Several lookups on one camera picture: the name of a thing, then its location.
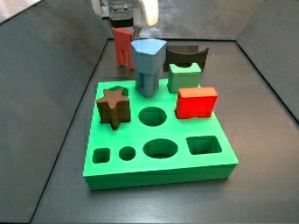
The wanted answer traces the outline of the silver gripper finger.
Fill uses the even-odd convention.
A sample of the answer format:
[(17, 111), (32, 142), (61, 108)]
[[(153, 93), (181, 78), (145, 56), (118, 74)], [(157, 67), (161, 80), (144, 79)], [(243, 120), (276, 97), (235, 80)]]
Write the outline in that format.
[(141, 31), (141, 28), (139, 26), (133, 26), (133, 40), (140, 39), (140, 31)]

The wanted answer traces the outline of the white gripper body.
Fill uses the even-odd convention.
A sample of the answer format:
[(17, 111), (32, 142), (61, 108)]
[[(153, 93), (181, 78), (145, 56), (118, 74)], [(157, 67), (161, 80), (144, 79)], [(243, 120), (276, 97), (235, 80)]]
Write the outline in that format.
[(90, 0), (94, 13), (113, 28), (151, 28), (159, 21), (157, 0)]

